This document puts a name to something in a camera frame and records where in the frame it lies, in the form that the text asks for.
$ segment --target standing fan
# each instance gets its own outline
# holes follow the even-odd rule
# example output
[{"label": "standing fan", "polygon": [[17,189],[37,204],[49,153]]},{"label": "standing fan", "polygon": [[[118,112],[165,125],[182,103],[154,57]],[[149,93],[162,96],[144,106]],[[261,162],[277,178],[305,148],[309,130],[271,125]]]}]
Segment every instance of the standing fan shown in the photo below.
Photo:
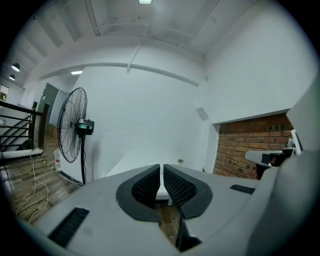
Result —
[{"label": "standing fan", "polygon": [[86,120],[87,94],[83,88],[70,92],[63,102],[57,122],[57,137],[60,152],[64,159],[73,163],[81,149],[82,182],[85,174],[85,138],[94,132],[95,122]]}]

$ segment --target fan grille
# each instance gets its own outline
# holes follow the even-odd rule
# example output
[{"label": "fan grille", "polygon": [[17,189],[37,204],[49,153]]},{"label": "fan grille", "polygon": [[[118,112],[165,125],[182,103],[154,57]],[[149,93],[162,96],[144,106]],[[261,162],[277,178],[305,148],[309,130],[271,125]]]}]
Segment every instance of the fan grille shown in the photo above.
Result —
[{"label": "fan grille", "polygon": [[87,94],[83,88],[70,92],[63,102],[57,122],[57,137],[63,157],[73,163],[81,148],[81,138],[77,135],[80,119],[86,119]]}]

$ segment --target brick wall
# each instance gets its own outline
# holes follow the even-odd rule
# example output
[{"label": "brick wall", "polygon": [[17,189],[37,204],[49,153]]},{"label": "brick wall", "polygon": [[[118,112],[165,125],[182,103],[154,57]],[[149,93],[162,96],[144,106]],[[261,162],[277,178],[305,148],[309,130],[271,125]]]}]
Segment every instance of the brick wall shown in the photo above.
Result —
[{"label": "brick wall", "polygon": [[213,173],[253,179],[256,165],[245,159],[246,151],[281,150],[292,129],[286,114],[222,124]]}]

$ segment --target fan control box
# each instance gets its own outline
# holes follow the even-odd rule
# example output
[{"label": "fan control box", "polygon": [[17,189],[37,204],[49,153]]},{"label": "fan control box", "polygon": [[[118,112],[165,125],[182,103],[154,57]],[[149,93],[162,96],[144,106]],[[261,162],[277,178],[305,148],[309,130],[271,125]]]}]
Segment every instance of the fan control box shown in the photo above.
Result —
[{"label": "fan control box", "polygon": [[90,119],[80,119],[77,126],[77,134],[79,137],[91,135],[94,133],[95,129],[95,122],[91,121]]}]

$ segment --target ceiling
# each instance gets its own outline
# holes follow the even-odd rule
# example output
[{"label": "ceiling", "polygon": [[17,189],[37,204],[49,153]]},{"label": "ceiling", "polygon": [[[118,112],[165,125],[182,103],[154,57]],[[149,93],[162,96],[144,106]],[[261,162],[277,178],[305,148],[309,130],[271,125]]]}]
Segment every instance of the ceiling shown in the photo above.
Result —
[{"label": "ceiling", "polygon": [[[253,0],[49,0],[25,24],[1,65],[0,76],[23,87],[29,73],[55,50],[108,35],[160,39],[205,58]],[[20,72],[14,72],[19,63]],[[11,74],[15,81],[8,80]]]}]

